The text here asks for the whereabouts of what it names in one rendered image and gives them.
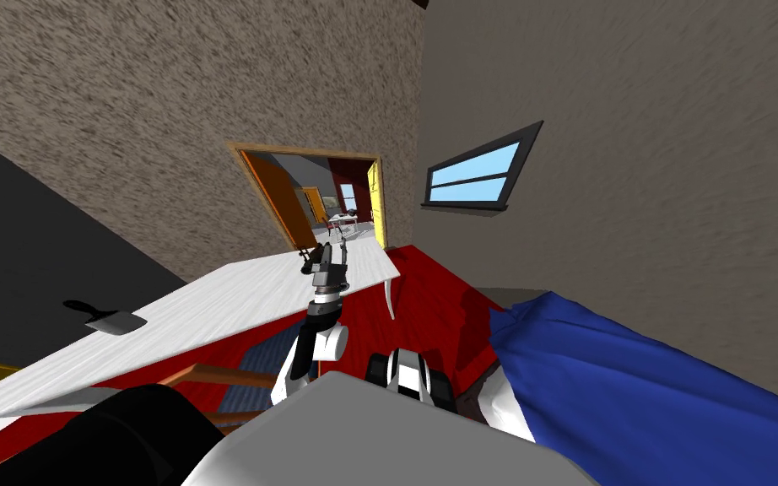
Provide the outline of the black-handled metal spatula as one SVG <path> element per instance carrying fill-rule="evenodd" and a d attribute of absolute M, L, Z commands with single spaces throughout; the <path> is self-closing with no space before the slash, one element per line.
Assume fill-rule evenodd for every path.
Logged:
<path fill-rule="evenodd" d="M 68 309 L 89 315 L 89 319 L 84 323 L 87 327 L 112 336 L 123 336 L 135 332 L 148 322 L 146 319 L 130 312 L 119 310 L 102 311 L 79 300 L 65 300 L 62 304 Z"/>

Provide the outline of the bed with blue blanket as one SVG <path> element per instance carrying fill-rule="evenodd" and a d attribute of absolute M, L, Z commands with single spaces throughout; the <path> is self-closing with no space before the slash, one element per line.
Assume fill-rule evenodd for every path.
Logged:
<path fill-rule="evenodd" d="M 546 292 L 489 314 L 488 425 L 600 486 L 778 486 L 778 395 Z"/>

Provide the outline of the wooden chair with blue seat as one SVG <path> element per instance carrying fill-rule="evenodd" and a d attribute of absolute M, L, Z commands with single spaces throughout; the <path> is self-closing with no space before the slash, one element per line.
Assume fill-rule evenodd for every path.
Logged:
<path fill-rule="evenodd" d="M 291 316 L 226 338 L 220 343 L 227 354 L 190 359 L 159 383 L 179 391 L 222 435 L 230 435 L 271 407 L 269 392 L 300 327 L 301 318 Z"/>

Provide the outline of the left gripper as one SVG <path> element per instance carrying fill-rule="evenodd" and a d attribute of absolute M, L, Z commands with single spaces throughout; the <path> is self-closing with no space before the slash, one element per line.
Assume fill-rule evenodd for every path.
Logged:
<path fill-rule="evenodd" d="M 341 251 L 340 263 L 323 263 L 324 254 L 332 249 L 331 243 L 317 244 L 314 248 L 302 248 L 304 258 L 302 274 L 312 274 L 312 285 L 322 293 L 340 293 L 349 288 L 347 280 L 347 240 L 343 232 L 338 235 Z"/>

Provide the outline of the dark-framed window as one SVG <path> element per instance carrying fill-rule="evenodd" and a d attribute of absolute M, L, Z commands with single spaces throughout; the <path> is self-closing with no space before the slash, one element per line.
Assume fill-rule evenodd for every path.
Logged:
<path fill-rule="evenodd" d="M 427 169 L 424 208 L 503 212 L 544 125 L 535 121 Z"/>

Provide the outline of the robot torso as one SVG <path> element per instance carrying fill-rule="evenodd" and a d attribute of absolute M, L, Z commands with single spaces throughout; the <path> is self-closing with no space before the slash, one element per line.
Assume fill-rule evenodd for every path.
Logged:
<path fill-rule="evenodd" d="M 413 398 L 419 360 L 388 386 L 337 371 L 292 381 L 288 357 L 273 405 L 230 432 L 182 486 L 599 486 L 573 461 L 536 444 L 492 408 L 482 421 Z"/>

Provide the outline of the long white table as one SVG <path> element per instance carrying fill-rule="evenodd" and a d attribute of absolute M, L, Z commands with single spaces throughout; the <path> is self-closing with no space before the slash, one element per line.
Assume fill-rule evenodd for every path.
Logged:
<path fill-rule="evenodd" d="M 312 278 L 288 252 L 225 265 L 139 309 L 123 336 L 95 332 L 0 381 L 0 429 L 27 413 L 73 411 L 89 387 L 303 311 Z"/>

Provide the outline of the orange door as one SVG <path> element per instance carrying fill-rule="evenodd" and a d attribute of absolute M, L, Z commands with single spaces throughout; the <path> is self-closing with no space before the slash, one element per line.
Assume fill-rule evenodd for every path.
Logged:
<path fill-rule="evenodd" d="M 288 172 L 268 159 L 257 157 L 241 149 L 238 152 L 259 185 L 262 195 L 266 198 L 291 246 L 296 250 L 317 246 L 311 223 L 305 216 Z"/>

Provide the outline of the yellow door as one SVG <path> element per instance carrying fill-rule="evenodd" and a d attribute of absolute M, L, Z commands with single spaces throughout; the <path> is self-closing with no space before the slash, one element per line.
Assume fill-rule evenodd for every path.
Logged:
<path fill-rule="evenodd" d="M 384 221 L 383 185 L 381 160 L 376 159 L 367 171 L 370 195 L 370 219 L 374 226 L 374 237 L 381 248 L 386 249 L 386 226 Z"/>

